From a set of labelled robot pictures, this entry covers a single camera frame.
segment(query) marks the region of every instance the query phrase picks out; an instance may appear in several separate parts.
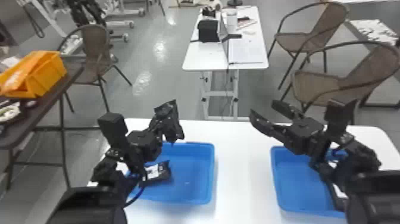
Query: brown wicker chair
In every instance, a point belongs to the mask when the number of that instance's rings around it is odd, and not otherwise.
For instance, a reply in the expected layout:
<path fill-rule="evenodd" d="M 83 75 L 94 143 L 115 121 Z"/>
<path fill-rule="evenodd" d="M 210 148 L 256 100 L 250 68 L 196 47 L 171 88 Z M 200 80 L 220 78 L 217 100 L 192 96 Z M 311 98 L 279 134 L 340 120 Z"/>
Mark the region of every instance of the brown wicker chair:
<path fill-rule="evenodd" d="M 294 15 L 310 7 L 325 4 L 326 8 L 324 12 L 322 13 L 318 22 L 315 24 L 312 31 L 310 31 L 309 33 L 281 33 L 280 30 L 282 29 L 283 22 L 291 15 Z M 278 89 L 282 87 L 299 54 L 308 54 L 315 49 L 323 48 L 324 46 L 326 46 L 338 27 L 346 20 L 348 13 L 349 11 L 347 7 L 340 3 L 318 2 L 303 6 L 295 11 L 292 11 L 282 18 L 278 27 L 278 31 L 275 34 L 274 41 L 272 42 L 271 48 L 268 52 L 268 58 L 270 58 L 271 52 L 275 46 L 275 43 L 277 42 L 292 57 L 292 62 L 287 68 L 287 71 L 283 76 L 283 79 L 280 82 Z M 322 53 L 324 60 L 324 72 L 326 72 L 327 55 L 324 51 Z"/>
<path fill-rule="evenodd" d="M 82 58 L 83 60 L 85 70 L 82 75 L 78 77 L 77 81 L 74 82 L 74 84 L 99 86 L 101 95 L 104 100 L 105 108 L 107 112 L 110 112 L 110 108 L 108 107 L 107 99 L 104 94 L 103 85 L 101 83 L 102 81 L 106 81 L 102 78 L 102 76 L 107 73 L 111 68 L 115 68 L 130 86 L 132 86 L 132 83 L 115 65 L 115 60 L 113 60 L 110 56 L 110 35 L 104 26 L 97 24 L 88 24 L 76 28 L 70 34 L 68 34 L 67 37 L 64 38 L 64 40 L 60 43 L 57 51 L 60 51 L 67 40 L 72 35 L 76 34 L 80 34 L 83 39 L 82 46 L 85 55 L 71 55 L 63 57 L 65 60 L 67 60 L 68 57 L 71 57 L 74 60 L 76 60 L 77 58 Z M 68 105 L 70 106 L 70 110 L 73 113 L 74 108 L 72 106 L 68 93 L 66 92 L 65 97 L 67 99 Z"/>
<path fill-rule="evenodd" d="M 306 60 L 315 53 L 358 44 L 375 47 L 346 77 L 303 70 Z M 304 113 L 311 105 L 326 106 L 329 99 L 339 95 L 351 95 L 355 99 L 364 100 L 399 69 L 399 59 L 399 52 L 395 47 L 376 41 L 344 42 L 316 49 L 306 56 L 299 70 L 292 73 L 292 82 L 280 100 L 284 100 L 291 87 Z"/>

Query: blue tray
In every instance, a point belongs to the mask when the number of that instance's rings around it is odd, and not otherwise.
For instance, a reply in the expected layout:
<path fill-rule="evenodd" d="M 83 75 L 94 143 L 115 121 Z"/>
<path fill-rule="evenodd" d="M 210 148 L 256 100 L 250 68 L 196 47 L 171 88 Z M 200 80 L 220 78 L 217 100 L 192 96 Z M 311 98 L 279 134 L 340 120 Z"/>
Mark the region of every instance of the blue tray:
<path fill-rule="evenodd" d="M 308 166 L 310 158 L 294 155 L 285 147 L 271 149 L 275 190 L 281 209 L 319 216 L 341 217 L 335 210 L 328 187 Z"/>
<path fill-rule="evenodd" d="M 208 143 L 165 142 L 162 152 L 153 165 L 170 161 L 170 181 L 147 186 L 140 199 L 169 203 L 207 204 L 211 201 L 214 182 L 214 146 Z M 136 187 L 130 198 L 139 191 Z"/>

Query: cup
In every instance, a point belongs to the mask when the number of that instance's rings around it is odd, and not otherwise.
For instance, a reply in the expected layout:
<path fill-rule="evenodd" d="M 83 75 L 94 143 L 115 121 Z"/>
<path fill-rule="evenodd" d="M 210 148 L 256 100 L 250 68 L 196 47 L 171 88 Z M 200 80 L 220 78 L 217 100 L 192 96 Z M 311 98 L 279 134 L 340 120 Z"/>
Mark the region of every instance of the cup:
<path fill-rule="evenodd" d="M 236 28 L 238 27 L 238 13 L 236 10 L 227 10 L 227 30 L 229 34 L 236 33 Z"/>

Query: orange plastic bin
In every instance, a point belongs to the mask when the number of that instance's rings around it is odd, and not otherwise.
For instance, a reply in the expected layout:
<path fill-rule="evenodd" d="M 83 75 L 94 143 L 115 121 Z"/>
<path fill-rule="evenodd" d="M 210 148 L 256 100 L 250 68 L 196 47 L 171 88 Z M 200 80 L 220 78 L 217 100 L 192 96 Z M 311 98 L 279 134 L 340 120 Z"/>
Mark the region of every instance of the orange plastic bin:
<path fill-rule="evenodd" d="M 34 51 L 0 74 L 0 95 L 36 98 L 67 73 L 58 51 Z"/>

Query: white table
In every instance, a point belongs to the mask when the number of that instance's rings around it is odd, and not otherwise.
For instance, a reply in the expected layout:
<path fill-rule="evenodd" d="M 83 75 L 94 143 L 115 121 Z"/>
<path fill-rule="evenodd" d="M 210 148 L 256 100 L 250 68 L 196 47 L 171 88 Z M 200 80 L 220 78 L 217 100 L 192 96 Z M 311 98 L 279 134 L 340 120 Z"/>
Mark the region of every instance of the white table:
<path fill-rule="evenodd" d="M 268 68 L 267 52 L 265 50 L 263 30 L 261 28 L 260 15 L 257 7 L 244 6 L 239 7 L 237 10 L 238 17 L 248 16 L 250 19 L 256 20 L 257 23 L 252 24 L 248 27 L 240 29 L 237 33 L 242 34 L 242 38 L 250 39 L 257 46 L 262 49 L 262 63 L 246 63 L 246 64 L 231 64 L 228 65 L 226 54 L 224 52 L 222 43 L 218 42 L 191 42 L 187 48 L 185 60 L 182 65 L 182 69 L 185 71 L 200 71 L 202 79 L 202 102 L 204 118 L 206 120 L 221 120 L 221 116 L 209 116 L 208 105 L 210 103 L 210 97 L 218 96 L 229 96 L 232 97 L 231 105 L 233 104 L 233 111 L 230 111 L 230 115 L 233 116 L 224 117 L 224 120 L 248 120 L 247 117 L 238 117 L 238 101 L 239 101 L 239 71 L 240 70 L 263 70 Z M 197 24 L 203 16 L 199 14 L 197 22 L 194 27 L 192 34 L 192 41 L 198 40 L 198 29 Z M 230 74 L 230 80 L 233 83 L 232 91 L 212 91 L 211 81 L 213 79 L 214 71 L 225 71 L 227 68 L 233 70 L 233 74 Z"/>
<path fill-rule="evenodd" d="M 142 130 L 149 121 L 126 119 L 126 124 L 129 131 Z M 203 206 L 188 206 L 139 198 L 125 209 L 128 223 L 346 223 L 345 219 L 281 211 L 273 185 L 270 148 L 282 144 L 259 133 L 249 122 L 182 120 L 180 124 L 186 142 L 210 142 L 215 146 L 211 202 Z M 400 169 L 400 155 L 384 131 L 377 127 L 350 126 L 348 132 L 375 150 L 383 163 L 381 169 Z"/>

